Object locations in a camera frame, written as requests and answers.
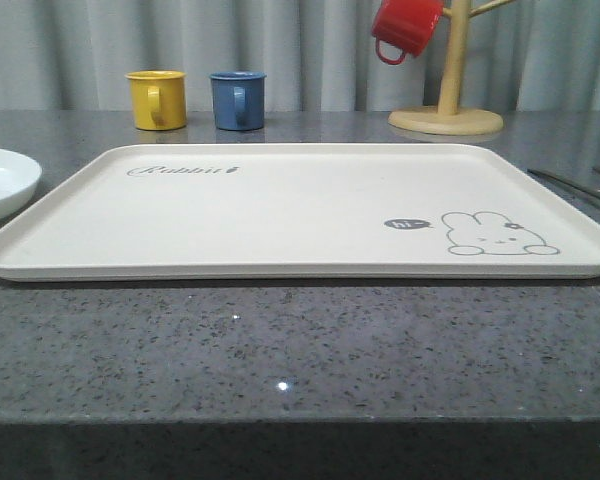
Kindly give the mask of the white round plate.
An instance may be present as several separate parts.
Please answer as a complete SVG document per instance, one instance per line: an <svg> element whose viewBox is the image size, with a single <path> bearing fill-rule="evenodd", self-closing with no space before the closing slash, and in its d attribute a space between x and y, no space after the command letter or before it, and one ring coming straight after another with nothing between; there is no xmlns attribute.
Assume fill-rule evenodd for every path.
<svg viewBox="0 0 600 480"><path fill-rule="evenodd" d="M0 219L16 212L34 195L42 168L34 159L0 149Z"/></svg>

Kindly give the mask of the silver metal fork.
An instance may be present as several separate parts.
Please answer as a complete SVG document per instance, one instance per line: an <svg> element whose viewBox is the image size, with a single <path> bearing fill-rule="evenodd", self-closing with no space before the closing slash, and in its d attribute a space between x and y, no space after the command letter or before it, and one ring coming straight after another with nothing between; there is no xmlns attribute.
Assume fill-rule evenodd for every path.
<svg viewBox="0 0 600 480"><path fill-rule="evenodd" d="M537 177L547 179L554 183L558 183L562 186L571 188L575 191L584 193L584 194L600 201L600 190L596 190L596 189L587 187L585 185L581 185L581 184L575 182L574 180L568 179L564 176L558 175L556 173L553 173L553 172L550 172L547 170L528 169L527 172L532 175L535 175Z"/></svg>

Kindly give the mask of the yellow enamel mug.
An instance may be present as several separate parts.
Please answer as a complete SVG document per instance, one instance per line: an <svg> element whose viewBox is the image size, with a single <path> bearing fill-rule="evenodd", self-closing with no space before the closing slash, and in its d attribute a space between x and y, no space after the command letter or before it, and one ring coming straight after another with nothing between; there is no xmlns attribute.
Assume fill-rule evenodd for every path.
<svg viewBox="0 0 600 480"><path fill-rule="evenodd" d="M186 126L185 73L174 70L129 72L135 127L146 131Z"/></svg>

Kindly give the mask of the red enamel mug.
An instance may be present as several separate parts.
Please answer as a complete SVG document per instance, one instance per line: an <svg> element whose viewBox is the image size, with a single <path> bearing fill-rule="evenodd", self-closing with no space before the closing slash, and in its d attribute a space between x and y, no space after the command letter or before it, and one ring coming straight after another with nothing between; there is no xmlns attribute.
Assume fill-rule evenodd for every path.
<svg viewBox="0 0 600 480"><path fill-rule="evenodd" d="M371 29L377 57L388 65L399 65L407 55L419 56L443 16L443 9L443 2L436 0L382 1ZM400 55L395 59L385 56L382 43L399 49Z"/></svg>

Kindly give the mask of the wooden mug tree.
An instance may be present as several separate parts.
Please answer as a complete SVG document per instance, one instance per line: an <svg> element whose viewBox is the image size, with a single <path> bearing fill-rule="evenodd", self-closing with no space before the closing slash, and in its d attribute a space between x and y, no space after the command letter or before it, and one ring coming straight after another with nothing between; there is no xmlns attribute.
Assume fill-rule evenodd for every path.
<svg viewBox="0 0 600 480"><path fill-rule="evenodd" d="M394 110L388 123L404 130L438 135L480 135L501 131L504 121L499 114L462 108L460 96L470 20L511 2L488 1L472 8L469 0L452 1L450 8L444 7L443 15L450 19L450 32L438 104Z"/></svg>

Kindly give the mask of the blue enamel mug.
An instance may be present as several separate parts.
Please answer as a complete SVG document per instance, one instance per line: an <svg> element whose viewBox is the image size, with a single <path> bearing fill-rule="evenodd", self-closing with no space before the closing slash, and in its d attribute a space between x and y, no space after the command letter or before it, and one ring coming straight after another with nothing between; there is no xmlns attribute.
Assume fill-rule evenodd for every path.
<svg viewBox="0 0 600 480"><path fill-rule="evenodd" d="M227 71L210 75L215 126L249 131L264 127L266 74Z"/></svg>

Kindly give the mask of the grey curtain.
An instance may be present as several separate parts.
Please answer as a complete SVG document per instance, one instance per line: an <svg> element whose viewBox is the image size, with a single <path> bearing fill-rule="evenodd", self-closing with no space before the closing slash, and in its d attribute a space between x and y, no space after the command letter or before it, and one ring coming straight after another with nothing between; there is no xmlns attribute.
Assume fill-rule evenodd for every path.
<svg viewBox="0 0 600 480"><path fill-rule="evenodd" d="M448 24L380 61L375 1L0 1L0 109L126 110L126 74L179 70L193 111L213 72L265 73L270 111L433 104ZM470 24L462 100L497 112L600 111L600 1L517 1Z"/></svg>

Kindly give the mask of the cream rabbit tray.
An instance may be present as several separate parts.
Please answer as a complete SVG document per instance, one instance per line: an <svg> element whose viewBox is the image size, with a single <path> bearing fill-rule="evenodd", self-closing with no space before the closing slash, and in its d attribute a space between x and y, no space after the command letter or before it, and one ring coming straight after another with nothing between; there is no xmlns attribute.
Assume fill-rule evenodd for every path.
<svg viewBox="0 0 600 480"><path fill-rule="evenodd" d="M461 144L120 147L0 229L14 281L599 275L599 224Z"/></svg>

